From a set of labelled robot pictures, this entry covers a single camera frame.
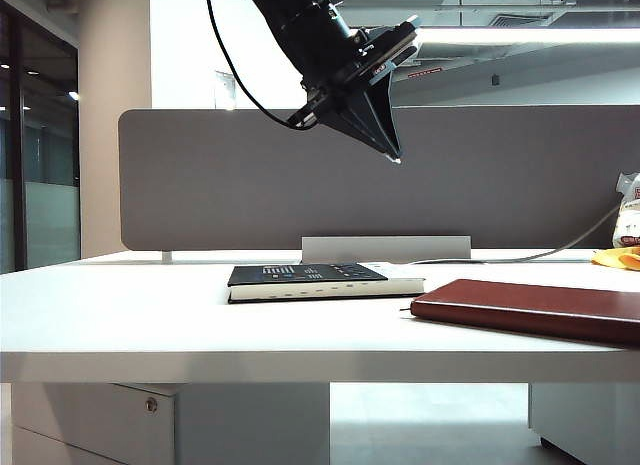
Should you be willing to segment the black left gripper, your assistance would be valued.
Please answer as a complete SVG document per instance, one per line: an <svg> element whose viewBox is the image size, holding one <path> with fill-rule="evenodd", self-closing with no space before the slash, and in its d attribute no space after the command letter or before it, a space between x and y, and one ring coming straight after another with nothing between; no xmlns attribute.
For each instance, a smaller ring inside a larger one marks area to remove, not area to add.
<svg viewBox="0 0 640 465"><path fill-rule="evenodd" d="M391 77L415 52L418 28L416 15L395 26L355 30L339 15L296 17L288 24L288 58L302 74L307 102L288 124L321 123L400 163Z"/></svg>

